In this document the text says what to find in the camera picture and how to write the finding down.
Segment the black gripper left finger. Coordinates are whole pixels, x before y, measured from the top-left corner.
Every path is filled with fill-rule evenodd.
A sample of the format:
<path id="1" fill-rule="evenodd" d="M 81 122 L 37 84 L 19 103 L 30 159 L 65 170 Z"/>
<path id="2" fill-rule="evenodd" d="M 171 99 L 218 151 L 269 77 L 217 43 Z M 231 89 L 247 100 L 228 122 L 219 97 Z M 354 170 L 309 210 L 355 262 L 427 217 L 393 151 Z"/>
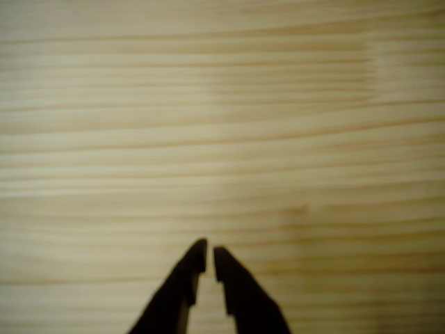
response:
<path id="1" fill-rule="evenodd" d="M 200 274 L 206 271 L 207 240 L 198 239 L 173 266 L 130 333 L 185 333 Z"/>

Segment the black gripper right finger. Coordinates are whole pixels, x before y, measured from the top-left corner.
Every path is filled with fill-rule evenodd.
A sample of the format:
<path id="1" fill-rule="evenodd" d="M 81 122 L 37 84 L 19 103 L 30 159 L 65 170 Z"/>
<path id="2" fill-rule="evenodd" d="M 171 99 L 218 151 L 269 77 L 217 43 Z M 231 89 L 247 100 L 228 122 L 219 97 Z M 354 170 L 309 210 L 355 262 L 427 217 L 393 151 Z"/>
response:
<path id="1" fill-rule="evenodd" d="M 225 247 L 215 247 L 213 259 L 226 312 L 234 319 L 237 333 L 291 332 L 278 304 Z"/>

